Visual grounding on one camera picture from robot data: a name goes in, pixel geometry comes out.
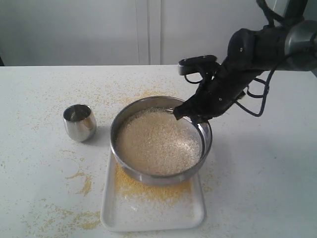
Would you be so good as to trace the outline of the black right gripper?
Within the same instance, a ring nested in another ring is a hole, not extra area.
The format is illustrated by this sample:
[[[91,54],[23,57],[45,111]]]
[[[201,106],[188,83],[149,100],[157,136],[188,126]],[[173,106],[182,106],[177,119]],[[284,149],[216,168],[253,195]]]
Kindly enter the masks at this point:
[[[275,69],[282,61],[286,36],[287,31],[280,27],[260,31],[238,30],[229,41],[227,57],[214,79],[204,83],[194,96],[175,107],[175,118],[189,117],[197,127],[224,114],[252,80]]]

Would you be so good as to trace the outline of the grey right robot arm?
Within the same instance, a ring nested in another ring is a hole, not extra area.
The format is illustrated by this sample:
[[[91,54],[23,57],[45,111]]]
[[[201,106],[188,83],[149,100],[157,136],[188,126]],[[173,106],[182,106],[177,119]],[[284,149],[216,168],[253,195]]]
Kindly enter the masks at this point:
[[[266,26],[252,31],[242,28],[231,37],[222,63],[213,55],[183,59],[179,74],[199,73],[195,94],[173,110],[176,119],[189,117],[199,124],[224,114],[232,105],[249,95],[249,85],[263,81],[259,99],[266,101],[275,71],[311,71],[317,66],[317,24],[305,20],[292,26]]]

